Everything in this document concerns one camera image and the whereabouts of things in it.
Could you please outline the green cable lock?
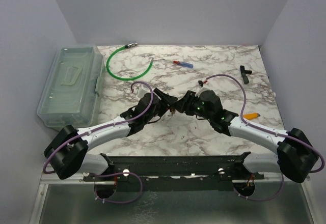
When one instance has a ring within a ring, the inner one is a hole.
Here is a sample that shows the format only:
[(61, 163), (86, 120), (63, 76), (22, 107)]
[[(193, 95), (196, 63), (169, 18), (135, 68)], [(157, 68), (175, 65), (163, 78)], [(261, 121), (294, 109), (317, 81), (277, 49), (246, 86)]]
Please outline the green cable lock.
[(108, 56), (105, 67), (112, 78), (133, 81), (142, 78), (150, 71), (153, 58), (137, 57), (134, 50), (137, 46), (137, 43), (126, 44)]

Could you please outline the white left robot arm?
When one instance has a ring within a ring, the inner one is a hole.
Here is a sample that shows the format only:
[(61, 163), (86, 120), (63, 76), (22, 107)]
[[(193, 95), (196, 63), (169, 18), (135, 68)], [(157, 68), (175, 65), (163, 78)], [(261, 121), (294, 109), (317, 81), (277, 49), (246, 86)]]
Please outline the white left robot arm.
[(61, 179), (76, 173), (93, 173), (100, 180), (112, 177), (113, 163), (104, 154), (93, 155), (90, 150), (114, 139), (125, 138), (141, 131), (155, 117), (162, 117), (177, 102), (177, 97), (154, 89), (140, 90), (140, 100), (115, 119), (92, 127), (65, 126), (44, 151), (46, 165)]

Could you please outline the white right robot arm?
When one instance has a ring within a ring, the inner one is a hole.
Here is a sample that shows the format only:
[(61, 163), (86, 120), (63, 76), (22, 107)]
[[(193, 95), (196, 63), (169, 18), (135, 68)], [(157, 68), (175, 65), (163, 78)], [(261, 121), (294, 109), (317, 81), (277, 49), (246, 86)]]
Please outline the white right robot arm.
[(245, 122), (238, 114), (223, 108), (218, 95), (202, 89), (198, 94), (187, 91), (174, 108), (188, 116), (207, 120), (218, 133), (246, 139), (271, 151), (270, 154), (250, 154), (234, 167), (235, 175), (246, 179), (252, 173), (282, 173), (296, 183), (302, 183), (318, 160), (318, 155), (304, 134), (294, 128), (290, 132)]

